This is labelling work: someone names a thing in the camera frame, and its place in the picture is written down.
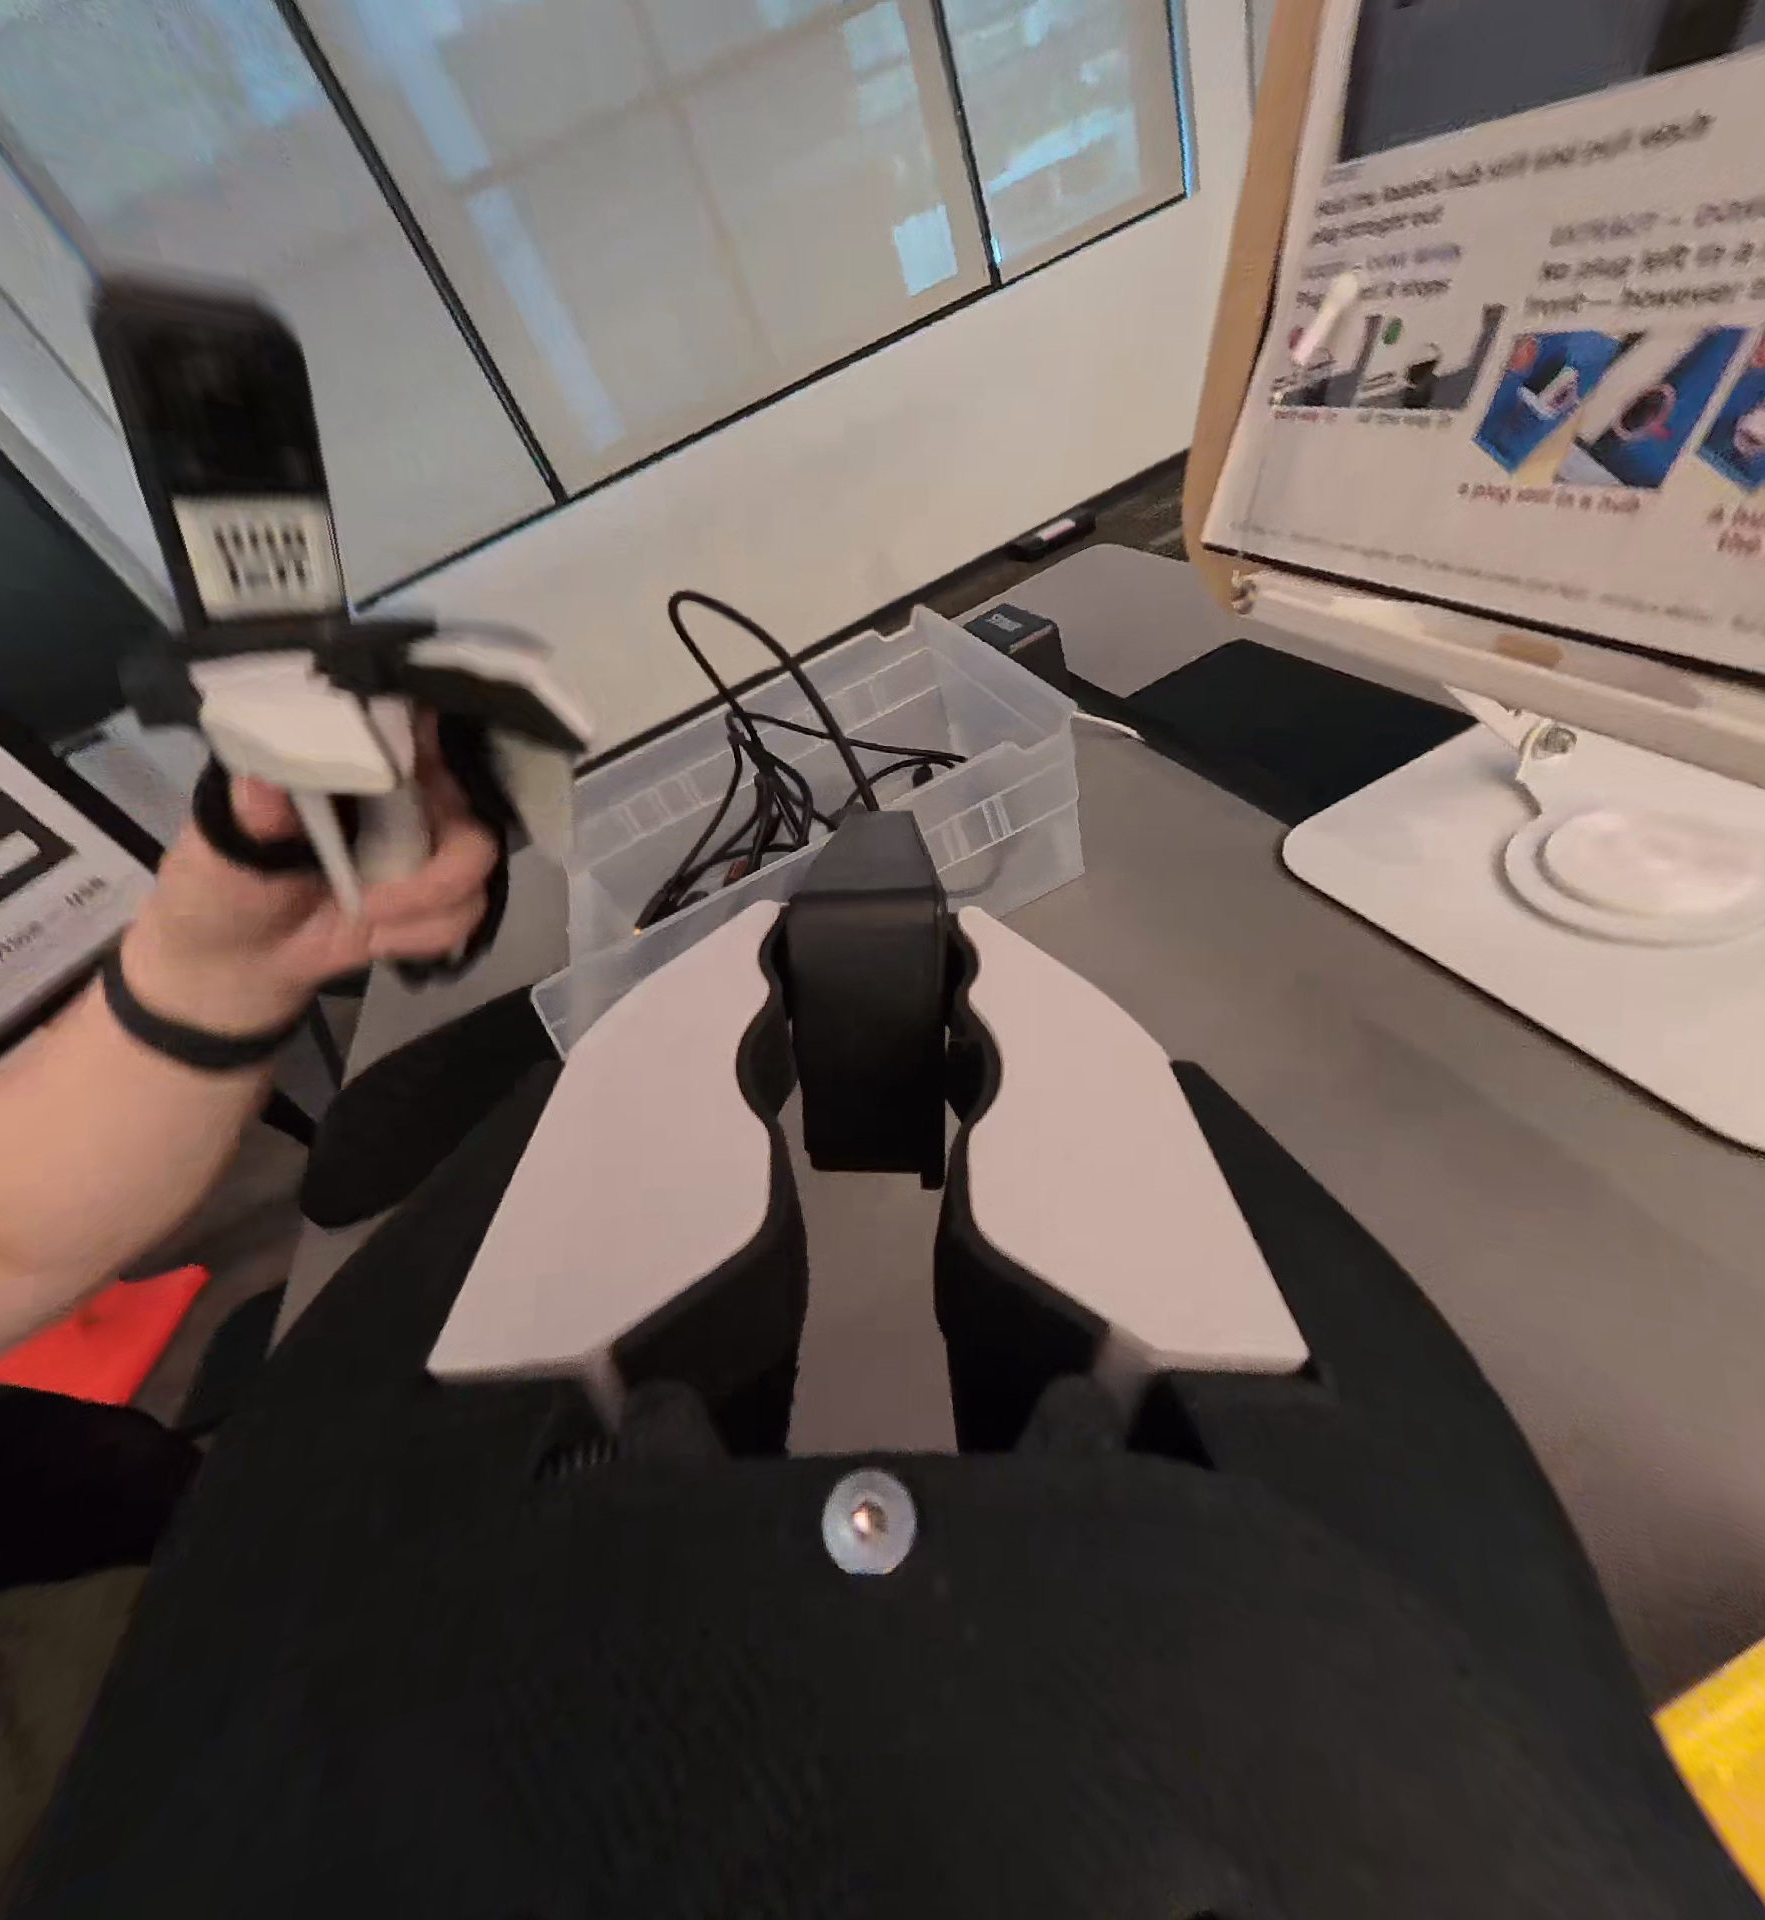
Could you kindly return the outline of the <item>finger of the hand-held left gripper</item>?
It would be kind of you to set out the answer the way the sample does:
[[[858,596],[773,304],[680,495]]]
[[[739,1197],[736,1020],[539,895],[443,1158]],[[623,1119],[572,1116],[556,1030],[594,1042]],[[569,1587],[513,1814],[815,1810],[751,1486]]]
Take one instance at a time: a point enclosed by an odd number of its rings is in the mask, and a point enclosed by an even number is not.
[[[592,717],[548,647],[509,627],[373,624],[373,875],[413,876],[430,858],[416,724],[428,717],[471,811],[560,863],[575,834],[575,772]]]
[[[197,726],[237,776],[293,804],[308,848],[352,915],[365,892],[422,870],[416,713],[398,695],[361,695],[311,659],[192,665]]]

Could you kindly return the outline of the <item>instruction poster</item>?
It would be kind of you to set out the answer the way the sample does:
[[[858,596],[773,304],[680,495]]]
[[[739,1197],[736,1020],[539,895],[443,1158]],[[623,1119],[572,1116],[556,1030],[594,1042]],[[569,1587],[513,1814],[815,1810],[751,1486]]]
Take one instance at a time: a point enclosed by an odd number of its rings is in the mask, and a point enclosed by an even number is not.
[[[1329,5],[1207,543],[1765,680],[1765,2]]]

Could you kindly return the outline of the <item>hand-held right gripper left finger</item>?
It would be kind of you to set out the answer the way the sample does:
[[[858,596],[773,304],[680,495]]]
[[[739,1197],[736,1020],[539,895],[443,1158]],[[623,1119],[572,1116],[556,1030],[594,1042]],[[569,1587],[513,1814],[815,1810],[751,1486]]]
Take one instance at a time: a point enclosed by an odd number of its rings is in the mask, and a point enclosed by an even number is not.
[[[778,946],[751,906],[582,1038],[438,1335],[439,1382],[751,1390],[794,1373],[805,1228]]]

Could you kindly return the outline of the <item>clear plastic bin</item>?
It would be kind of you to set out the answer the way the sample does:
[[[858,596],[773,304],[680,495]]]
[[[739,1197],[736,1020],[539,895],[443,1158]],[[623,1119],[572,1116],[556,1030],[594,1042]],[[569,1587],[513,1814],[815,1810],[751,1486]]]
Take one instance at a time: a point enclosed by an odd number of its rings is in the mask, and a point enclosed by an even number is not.
[[[1084,873],[1074,702],[964,627],[918,609],[803,668],[876,799],[918,819],[952,906],[1006,918]],[[759,804],[734,715],[710,708],[615,755],[578,786],[569,960],[534,989],[560,1053],[640,982],[728,919],[786,903],[861,802],[821,717],[773,674],[741,703],[776,760],[799,836]]]

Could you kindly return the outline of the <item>black framed sign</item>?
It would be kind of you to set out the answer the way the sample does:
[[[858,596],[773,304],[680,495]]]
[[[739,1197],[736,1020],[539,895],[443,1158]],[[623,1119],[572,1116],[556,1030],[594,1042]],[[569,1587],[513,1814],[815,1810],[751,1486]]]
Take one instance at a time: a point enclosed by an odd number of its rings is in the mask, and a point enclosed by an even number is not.
[[[98,970],[162,844],[0,709],[0,1057]]]

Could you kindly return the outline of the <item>instruction sheet on stand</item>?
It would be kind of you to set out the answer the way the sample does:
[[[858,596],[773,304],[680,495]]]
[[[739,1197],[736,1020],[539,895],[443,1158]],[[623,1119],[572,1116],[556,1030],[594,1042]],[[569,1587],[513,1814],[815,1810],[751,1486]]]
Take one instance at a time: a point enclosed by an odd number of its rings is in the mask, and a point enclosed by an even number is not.
[[[1242,184],[1231,226],[1207,381],[1184,476],[1184,542],[1208,594],[1231,612],[1254,606],[1252,563],[1207,543],[1234,428],[1271,323],[1288,209],[1302,157],[1326,2],[1279,2],[1265,40]]]

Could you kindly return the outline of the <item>black usb hub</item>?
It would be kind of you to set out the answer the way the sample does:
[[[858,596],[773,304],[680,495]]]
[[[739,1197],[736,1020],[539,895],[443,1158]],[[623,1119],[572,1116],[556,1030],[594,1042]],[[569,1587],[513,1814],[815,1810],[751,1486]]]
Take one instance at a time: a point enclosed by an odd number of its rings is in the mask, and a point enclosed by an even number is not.
[[[942,1187],[955,918],[918,819],[841,824],[782,915],[782,978],[809,1161]]]

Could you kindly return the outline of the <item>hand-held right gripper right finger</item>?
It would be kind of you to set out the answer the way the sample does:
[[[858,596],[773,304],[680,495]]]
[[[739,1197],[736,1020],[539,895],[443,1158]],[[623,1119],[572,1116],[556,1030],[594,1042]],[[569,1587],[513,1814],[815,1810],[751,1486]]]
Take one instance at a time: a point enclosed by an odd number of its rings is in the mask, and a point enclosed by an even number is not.
[[[1117,1382],[1302,1373],[1297,1321],[1162,1043],[1006,922],[963,915],[956,934],[975,1245],[1069,1307]]]

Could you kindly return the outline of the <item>small black device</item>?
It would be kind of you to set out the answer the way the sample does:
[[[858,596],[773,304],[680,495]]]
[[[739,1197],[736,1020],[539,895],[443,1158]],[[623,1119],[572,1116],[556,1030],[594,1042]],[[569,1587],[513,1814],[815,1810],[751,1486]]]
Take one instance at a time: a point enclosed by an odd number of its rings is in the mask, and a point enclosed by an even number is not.
[[[964,620],[964,628],[1038,680],[1057,690],[1069,687],[1061,630],[1053,618],[1000,603]]]

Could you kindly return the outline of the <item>person's left forearm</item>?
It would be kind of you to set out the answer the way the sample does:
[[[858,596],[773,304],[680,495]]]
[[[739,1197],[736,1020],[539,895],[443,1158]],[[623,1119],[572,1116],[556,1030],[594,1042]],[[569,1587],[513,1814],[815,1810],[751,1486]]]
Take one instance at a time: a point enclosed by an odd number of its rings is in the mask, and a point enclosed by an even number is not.
[[[0,1354],[124,1278],[220,1187],[270,1062],[139,1043],[91,987],[0,1066]]]

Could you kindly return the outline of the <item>large glass window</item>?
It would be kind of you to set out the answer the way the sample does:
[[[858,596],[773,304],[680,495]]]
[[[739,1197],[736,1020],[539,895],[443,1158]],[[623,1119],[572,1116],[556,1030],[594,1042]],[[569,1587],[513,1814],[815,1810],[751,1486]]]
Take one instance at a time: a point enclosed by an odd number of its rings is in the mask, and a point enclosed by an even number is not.
[[[311,371],[412,584],[1162,205],[1173,5],[0,2],[0,158]]]

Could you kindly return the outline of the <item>white stand base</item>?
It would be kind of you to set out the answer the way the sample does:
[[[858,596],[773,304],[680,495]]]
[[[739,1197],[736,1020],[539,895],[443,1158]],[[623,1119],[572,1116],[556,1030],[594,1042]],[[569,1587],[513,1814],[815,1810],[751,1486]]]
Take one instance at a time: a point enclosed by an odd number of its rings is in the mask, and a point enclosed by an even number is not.
[[[1660,1105],[1765,1155],[1765,789],[1467,698],[1283,868]]]

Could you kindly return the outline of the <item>person's left hand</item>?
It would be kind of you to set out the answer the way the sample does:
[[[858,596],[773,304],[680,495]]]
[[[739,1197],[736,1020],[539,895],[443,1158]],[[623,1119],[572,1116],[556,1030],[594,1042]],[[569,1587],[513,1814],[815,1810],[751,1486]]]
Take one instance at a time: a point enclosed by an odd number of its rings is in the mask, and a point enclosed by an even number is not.
[[[431,852],[354,910],[325,876],[259,875],[186,825],[120,946],[130,994],[166,1022],[243,1039],[292,1026],[325,982],[373,963],[455,959],[486,919],[502,848],[447,772],[428,713],[416,717],[416,775]]]

